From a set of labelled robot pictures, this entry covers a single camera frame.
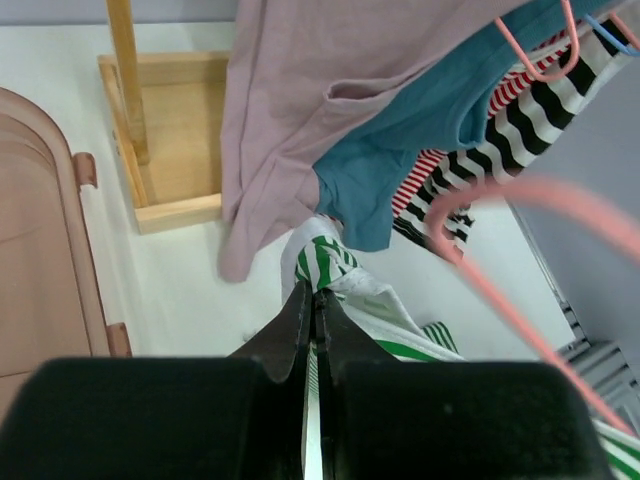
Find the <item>pink wire hanger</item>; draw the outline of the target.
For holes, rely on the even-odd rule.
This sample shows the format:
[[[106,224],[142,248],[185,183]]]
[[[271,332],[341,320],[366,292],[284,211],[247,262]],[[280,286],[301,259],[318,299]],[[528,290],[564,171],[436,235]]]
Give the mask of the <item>pink wire hanger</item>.
[[[444,245],[453,261],[428,249],[408,256],[406,277],[398,283],[410,311],[422,325],[442,321],[469,360],[534,359],[538,353],[493,309],[492,298],[462,272],[476,267],[485,285],[506,298],[554,350],[575,339],[539,259],[511,209],[519,202],[516,181],[499,188],[487,184],[437,197],[424,218],[428,246]],[[590,340],[615,342],[639,381],[639,262],[566,213],[554,216],[558,251],[577,261],[560,280],[579,324]]]
[[[504,36],[507,43],[512,47],[517,55],[520,63],[520,69],[531,80],[549,83],[566,76],[577,65],[580,58],[580,36],[584,35],[588,30],[595,32],[584,20],[584,17],[581,19],[574,17],[571,3],[569,1],[562,1],[561,4],[566,20],[566,28],[552,35],[549,39],[543,41],[538,47],[531,51],[526,51],[522,48],[501,18],[494,21],[499,32]],[[604,12],[591,15],[623,44],[627,44],[628,41],[608,19],[608,14],[615,12],[618,15],[618,11],[623,9],[627,4],[630,4],[630,1],[615,1],[615,6],[605,9]],[[547,61],[552,54],[558,52],[563,53],[567,49],[570,50],[570,57],[563,67],[559,67],[552,73],[545,73],[539,68],[540,62]]]

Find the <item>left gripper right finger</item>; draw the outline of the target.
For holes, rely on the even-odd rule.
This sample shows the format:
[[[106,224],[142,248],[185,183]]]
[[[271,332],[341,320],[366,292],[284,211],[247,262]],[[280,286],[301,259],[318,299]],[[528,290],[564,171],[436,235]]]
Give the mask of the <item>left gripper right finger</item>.
[[[315,297],[327,479],[609,479],[580,394],[539,362],[403,362]]]

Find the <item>green striped tank top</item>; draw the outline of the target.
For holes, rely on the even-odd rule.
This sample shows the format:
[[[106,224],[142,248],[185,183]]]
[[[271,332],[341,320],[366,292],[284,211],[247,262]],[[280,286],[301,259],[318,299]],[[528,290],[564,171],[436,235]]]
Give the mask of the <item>green striped tank top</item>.
[[[283,300],[298,280],[333,292],[346,314],[401,361],[469,360],[445,323],[416,323],[391,285],[364,269],[341,242],[337,224],[319,215],[296,228],[281,258]],[[616,479],[639,479],[639,440],[594,421]]]

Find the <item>mauve pink tank top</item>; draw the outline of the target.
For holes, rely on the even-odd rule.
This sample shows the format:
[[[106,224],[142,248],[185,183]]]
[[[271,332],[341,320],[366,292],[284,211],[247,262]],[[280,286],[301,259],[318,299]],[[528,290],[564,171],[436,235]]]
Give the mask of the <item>mauve pink tank top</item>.
[[[255,255],[318,202],[313,164],[514,1],[241,1],[220,134],[218,267],[246,280]]]

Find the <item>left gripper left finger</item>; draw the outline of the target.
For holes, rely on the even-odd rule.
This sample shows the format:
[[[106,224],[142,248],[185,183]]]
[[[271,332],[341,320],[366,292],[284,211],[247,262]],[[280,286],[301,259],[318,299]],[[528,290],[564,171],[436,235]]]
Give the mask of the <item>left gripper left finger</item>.
[[[5,479],[300,479],[313,295],[227,357],[60,358],[1,427]]]

